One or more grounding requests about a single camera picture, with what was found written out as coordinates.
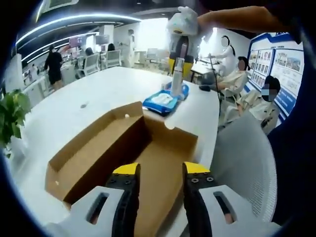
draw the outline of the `blue display board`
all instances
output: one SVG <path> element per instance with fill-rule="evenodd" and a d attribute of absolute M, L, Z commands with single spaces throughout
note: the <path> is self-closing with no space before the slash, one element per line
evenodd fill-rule
<path fill-rule="evenodd" d="M 275 99 L 283 121 L 295 106 L 304 70 L 303 45 L 297 44 L 286 32 L 265 33 L 251 40 L 248 60 L 249 82 L 245 90 L 261 91 L 266 76 L 279 79 L 281 90 Z"/>

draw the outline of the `yellow clamp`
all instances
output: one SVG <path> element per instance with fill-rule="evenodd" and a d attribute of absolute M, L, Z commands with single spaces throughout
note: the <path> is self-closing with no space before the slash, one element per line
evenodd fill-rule
<path fill-rule="evenodd" d="M 113 171 L 113 174 L 135 174 L 138 163 L 122 165 Z"/>
<path fill-rule="evenodd" d="M 191 162 L 184 162 L 184 164 L 187 167 L 188 174 L 210 172 L 209 169 L 206 169 L 201 164 L 196 164 L 196 163 L 191 163 Z"/>

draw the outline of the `cardboard box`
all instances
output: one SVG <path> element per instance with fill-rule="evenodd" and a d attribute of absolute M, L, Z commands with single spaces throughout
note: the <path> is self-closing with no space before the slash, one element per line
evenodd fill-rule
<path fill-rule="evenodd" d="M 103 186 L 117 167 L 141 165 L 136 237 L 155 236 L 182 187 L 182 163 L 193 161 L 198 137 L 143 114 L 136 102 L 109 111 L 48 163 L 45 189 L 66 205 Z"/>

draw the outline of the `potted plant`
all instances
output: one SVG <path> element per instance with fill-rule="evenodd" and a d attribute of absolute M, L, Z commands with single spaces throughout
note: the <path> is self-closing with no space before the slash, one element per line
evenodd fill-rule
<path fill-rule="evenodd" d="M 10 158 L 14 153 L 10 144 L 14 138 L 21 139 L 20 128 L 24 126 L 25 115 L 31 111 L 30 99 L 21 90 L 7 93 L 0 101 L 0 148 L 6 149 Z"/>

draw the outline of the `person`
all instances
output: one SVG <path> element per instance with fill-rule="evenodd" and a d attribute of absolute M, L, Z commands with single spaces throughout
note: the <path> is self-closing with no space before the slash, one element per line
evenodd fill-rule
<path fill-rule="evenodd" d="M 221 44 L 226 47 L 224 52 L 218 55 L 209 55 L 209 58 L 222 59 L 222 64 L 219 67 L 219 73 L 222 76 L 227 76 L 232 73 L 235 68 L 236 53 L 228 36 L 222 36 Z"/>
<path fill-rule="evenodd" d="M 49 53 L 45 61 L 44 69 L 47 70 L 47 68 L 49 68 L 49 71 L 48 71 L 49 82 L 54 87 L 55 91 L 63 87 L 63 83 L 61 81 L 61 72 L 60 72 L 62 62 L 63 62 L 63 59 L 62 59 L 61 54 L 59 52 L 56 52 L 54 49 L 54 46 L 51 45 L 49 47 Z"/>
<path fill-rule="evenodd" d="M 255 33 L 289 32 L 297 43 L 303 42 L 304 72 L 295 107 L 288 118 L 269 133 L 277 174 L 277 202 L 272 221 L 284 225 L 278 236 L 303 236 L 302 231 L 312 228 L 290 226 L 315 219 L 314 187 L 316 168 L 315 105 L 310 96 L 316 88 L 316 34 L 307 12 L 312 2 L 302 0 L 276 0 L 263 6 L 211 11 L 198 17 L 203 31 L 213 27 L 244 30 Z"/>
<path fill-rule="evenodd" d="M 86 55 L 86 57 L 88 57 L 88 56 L 91 56 L 91 55 L 93 55 L 93 50 L 92 50 L 92 48 L 86 48 L 85 49 L 85 55 Z M 83 62 L 82 62 L 82 69 L 84 69 L 84 67 L 85 67 L 85 58 L 83 59 Z"/>
<path fill-rule="evenodd" d="M 113 43 L 108 45 L 108 51 L 115 51 L 115 46 Z"/>
<path fill-rule="evenodd" d="M 267 76 L 261 93 L 254 89 L 244 94 L 236 101 L 238 117 L 242 116 L 245 111 L 249 111 L 260 122 L 260 124 L 270 116 L 273 110 L 273 100 L 281 89 L 280 82 L 277 78 Z M 230 118 L 219 130 L 225 128 L 238 117 Z"/>
<path fill-rule="evenodd" d="M 35 66 L 35 64 L 32 65 L 30 69 L 30 74 L 31 74 L 32 80 L 37 80 L 39 78 L 39 69 L 37 68 L 37 66 Z"/>
<path fill-rule="evenodd" d="M 123 64 L 127 68 L 132 68 L 134 66 L 134 50 L 135 50 L 135 36 L 134 30 L 128 30 L 128 39 L 125 42 L 121 42 L 119 44 L 123 46 L 122 56 L 123 56 Z"/>
<path fill-rule="evenodd" d="M 85 56 L 86 56 L 86 57 L 91 56 L 91 55 L 94 54 L 91 47 L 86 48 L 84 52 L 85 52 Z M 82 69 L 84 69 L 84 67 L 85 67 L 85 59 L 86 59 L 86 57 L 85 57 L 85 58 L 83 59 L 83 61 L 82 61 Z M 80 76 L 81 76 L 81 77 L 84 77 L 84 76 L 85 76 L 85 74 L 84 74 L 83 71 L 80 71 Z"/>
<path fill-rule="evenodd" d="M 207 85 L 211 90 L 224 90 L 225 88 L 237 88 L 247 78 L 246 70 L 249 70 L 248 59 L 246 57 L 238 57 L 237 69 L 226 77 L 218 77 L 216 84 Z"/>

